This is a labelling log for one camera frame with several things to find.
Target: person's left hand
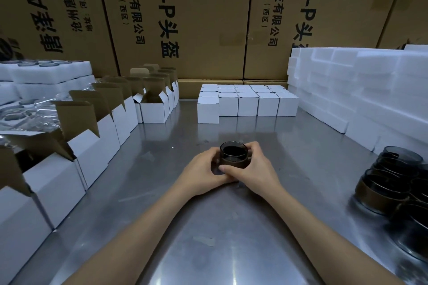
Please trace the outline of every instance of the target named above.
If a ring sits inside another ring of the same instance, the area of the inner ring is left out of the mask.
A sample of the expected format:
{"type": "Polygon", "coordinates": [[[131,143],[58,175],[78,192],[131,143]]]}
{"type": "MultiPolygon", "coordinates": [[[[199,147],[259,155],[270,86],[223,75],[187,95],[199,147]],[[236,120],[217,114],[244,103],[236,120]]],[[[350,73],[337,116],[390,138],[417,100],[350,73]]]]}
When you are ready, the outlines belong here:
{"type": "Polygon", "coordinates": [[[211,148],[195,156],[175,182],[176,185],[184,187],[193,197],[234,181],[235,179],[228,175],[212,173],[211,162],[219,152],[220,148],[211,148]]]}

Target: person's right hand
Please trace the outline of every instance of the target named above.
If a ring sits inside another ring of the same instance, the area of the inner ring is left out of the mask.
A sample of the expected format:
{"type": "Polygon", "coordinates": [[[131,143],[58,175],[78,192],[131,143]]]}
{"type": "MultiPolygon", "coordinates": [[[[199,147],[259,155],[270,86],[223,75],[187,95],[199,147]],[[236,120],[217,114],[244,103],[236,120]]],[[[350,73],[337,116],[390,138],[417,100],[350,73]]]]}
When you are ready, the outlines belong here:
{"type": "Polygon", "coordinates": [[[229,165],[221,165],[219,169],[236,179],[242,181],[256,194],[265,197],[276,188],[282,188],[275,169],[269,159],[261,151],[259,142],[250,142],[246,146],[252,150],[251,162],[245,169],[229,165]]]}

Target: stainless steel tabletop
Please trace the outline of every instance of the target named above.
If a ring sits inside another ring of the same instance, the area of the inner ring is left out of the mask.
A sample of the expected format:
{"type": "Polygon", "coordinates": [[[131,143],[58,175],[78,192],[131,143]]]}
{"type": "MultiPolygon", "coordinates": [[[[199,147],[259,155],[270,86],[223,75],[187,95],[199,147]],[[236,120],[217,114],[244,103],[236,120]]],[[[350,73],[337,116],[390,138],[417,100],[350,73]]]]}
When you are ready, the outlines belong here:
{"type": "MultiPolygon", "coordinates": [[[[221,117],[197,124],[180,101],[166,124],[139,124],[60,227],[12,284],[61,284],[153,204],[198,153],[222,142],[260,142],[282,185],[366,254],[408,284],[428,284],[427,265],[396,247],[387,220],[352,198],[376,155],[301,109],[296,117],[221,117]]],[[[322,284],[275,211],[237,183],[188,202],[139,284],[322,284]]]]}

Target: packing tape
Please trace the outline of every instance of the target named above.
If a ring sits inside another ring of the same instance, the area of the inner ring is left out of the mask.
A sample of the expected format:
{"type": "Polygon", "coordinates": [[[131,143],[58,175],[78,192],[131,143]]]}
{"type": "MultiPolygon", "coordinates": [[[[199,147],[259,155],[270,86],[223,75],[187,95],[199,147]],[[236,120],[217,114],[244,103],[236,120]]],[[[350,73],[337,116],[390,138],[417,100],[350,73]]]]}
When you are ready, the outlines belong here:
{"type": "Polygon", "coordinates": [[[241,46],[245,45],[245,33],[241,32],[236,35],[220,34],[218,37],[220,46],[241,46]]]}
{"type": "Polygon", "coordinates": [[[373,0],[370,10],[389,11],[392,3],[393,3],[393,0],[373,0]]]}
{"type": "Polygon", "coordinates": [[[248,33],[247,43],[249,45],[262,45],[268,44],[269,42],[269,30],[263,31],[254,31],[253,33],[248,33]]]}
{"type": "Polygon", "coordinates": [[[412,4],[413,0],[397,0],[394,10],[407,10],[412,4]]]}

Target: stack of dark glass jars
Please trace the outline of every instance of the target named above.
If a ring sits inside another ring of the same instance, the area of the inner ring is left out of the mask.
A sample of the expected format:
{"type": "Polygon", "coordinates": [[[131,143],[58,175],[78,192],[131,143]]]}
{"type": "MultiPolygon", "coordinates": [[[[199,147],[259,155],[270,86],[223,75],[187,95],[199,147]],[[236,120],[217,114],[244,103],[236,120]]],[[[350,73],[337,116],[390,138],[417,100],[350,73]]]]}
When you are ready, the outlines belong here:
{"type": "Polygon", "coordinates": [[[360,178],[356,199],[390,218],[394,242],[410,255],[428,261],[428,164],[412,151],[386,147],[360,178]]]}

